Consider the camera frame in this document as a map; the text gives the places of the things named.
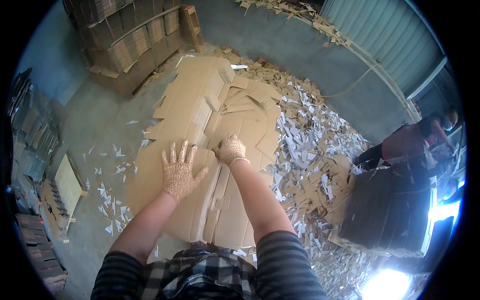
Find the gloved hand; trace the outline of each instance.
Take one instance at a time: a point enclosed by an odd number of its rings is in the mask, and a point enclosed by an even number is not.
[[[163,190],[172,195],[177,203],[190,195],[195,187],[202,181],[208,173],[208,168],[203,167],[200,172],[193,178],[192,167],[197,146],[193,146],[188,153],[187,161],[185,155],[187,153],[188,141],[185,140],[181,146],[179,157],[175,153],[175,143],[170,145],[170,162],[167,160],[167,154],[162,152],[163,163]]]
[[[220,148],[215,147],[213,149],[216,157],[228,167],[231,167],[237,159],[243,159],[250,163],[250,161],[245,158],[245,150],[246,147],[234,134],[224,139],[221,142]]]

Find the concrete floor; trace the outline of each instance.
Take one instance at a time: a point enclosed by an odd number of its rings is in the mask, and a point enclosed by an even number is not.
[[[115,224],[113,237],[105,231],[110,221],[99,212],[98,206],[103,200],[97,188],[100,182],[104,182],[107,189],[112,189],[112,197],[122,201],[126,186],[134,174],[125,172],[127,179],[123,183],[122,175],[112,175],[116,171],[115,166],[128,159],[135,160],[143,139],[142,130],[146,130],[152,120],[152,106],[160,100],[174,74],[174,68],[169,71],[167,67],[158,80],[133,99],[121,97],[86,80],[66,105],[64,122],[60,126],[64,144],[56,150],[47,176],[55,174],[63,154],[67,152],[82,181],[85,183],[88,178],[91,186],[88,195],[81,197],[75,208],[76,222],[71,223],[68,230],[70,242],[64,244],[51,238],[59,262],[68,271],[65,290],[57,294],[58,299],[90,298],[103,258],[119,235]],[[139,122],[125,125],[131,120]],[[126,156],[115,157],[112,144],[121,147]],[[88,151],[93,145],[95,147],[89,155]],[[94,175],[95,168],[102,168],[103,174]],[[48,224],[45,224],[45,228],[49,230]],[[159,257],[151,255],[151,260],[170,259],[176,252],[189,247],[189,243],[166,235],[158,240],[157,245]]]

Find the person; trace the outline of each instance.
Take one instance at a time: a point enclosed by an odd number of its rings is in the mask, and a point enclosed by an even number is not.
[[[253,227],[257,269],[236,255],[197,243],[171,260],[147,264],[168,217],[207,174],[203,168],[193,177],[197,147],[191,148],[185,160],[187,145],[184,141],[178,158],[175,144],[169,160],[162,153],[163,191],[113,243],[98,271],[91,299],[327,299],[291,221],[251,168],[245,146],[235,135],[214,151],[230,168],[240,191]]]
[[[386,137],[379,145],[368,149],[353,160],[358,166],[364,164],[365,170],[376,168],[383,159],[385,165],[402,160],[407,155],[415,156],[423,152],[423,146],[434,144],[436,138],[444,141],[450,151],[455,151],[444,130],[452,130],[458,122],[458,112],[454,107],[447,109],[443,115],[434,114],[421,119],[418,123],[402,126]]]

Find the plaid shirt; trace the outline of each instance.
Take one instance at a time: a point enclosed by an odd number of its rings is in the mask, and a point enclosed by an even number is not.
[[[258,269],[233,254],[185,250],[142,266],[110,252],[98,271],[92,299],[321,299],[326,295],[298,237],[276,231],[257,245]]]

